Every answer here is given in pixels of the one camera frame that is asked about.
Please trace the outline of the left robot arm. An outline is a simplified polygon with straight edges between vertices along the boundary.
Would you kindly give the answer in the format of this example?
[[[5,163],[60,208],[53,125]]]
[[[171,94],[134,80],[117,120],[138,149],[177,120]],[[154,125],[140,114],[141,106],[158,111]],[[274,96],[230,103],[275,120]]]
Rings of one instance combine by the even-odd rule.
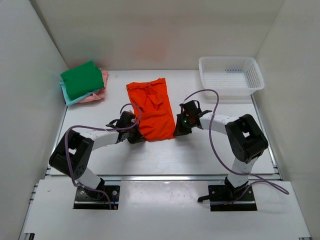
[[[89,126],[70,127],[55,147],[49,165],[71,178],[75,187],[81,187],[94,201],[107,200],[105,181],[89,169],[91,153],[102,147],[128,141],[135,144],[144,141],[139,131],[139,119],[130,111],[121,113],[106,125],[107,128]]]

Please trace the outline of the orange t-shirt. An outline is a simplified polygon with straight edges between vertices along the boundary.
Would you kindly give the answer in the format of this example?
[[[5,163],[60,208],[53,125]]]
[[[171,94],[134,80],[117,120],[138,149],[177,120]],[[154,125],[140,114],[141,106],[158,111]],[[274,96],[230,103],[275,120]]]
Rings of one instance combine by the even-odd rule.
[[[165,78],[126,85],[134,113],[141,116],[139,131],[148,142],[174,138],[175,120]]]

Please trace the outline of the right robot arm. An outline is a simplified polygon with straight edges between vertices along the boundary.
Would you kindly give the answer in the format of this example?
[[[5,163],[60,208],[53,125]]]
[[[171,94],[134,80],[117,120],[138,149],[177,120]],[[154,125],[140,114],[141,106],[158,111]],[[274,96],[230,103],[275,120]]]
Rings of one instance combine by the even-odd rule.
[[[197,100],[179,106],[180,113],[173,132],[175,137],[191,134],[195,127],[208,130],[210,140],[212,132],[227,136],[234,161],[224,180],[224,195],[229,200],[236,200],[248,184],[253,165],[269,146],[262,130],[250,114],[232,117],[211,110],[203,111]]]

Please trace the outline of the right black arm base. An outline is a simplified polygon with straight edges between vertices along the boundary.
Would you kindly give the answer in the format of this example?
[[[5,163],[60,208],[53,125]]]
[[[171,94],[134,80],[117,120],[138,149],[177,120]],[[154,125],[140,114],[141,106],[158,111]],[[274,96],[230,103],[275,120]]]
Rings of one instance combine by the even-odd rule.
[[[200,196],[198,203],[209,201],[211,212],[253,212],[257,204],[252,186],[232,195],[226,185],[209,185],[208,195]]]

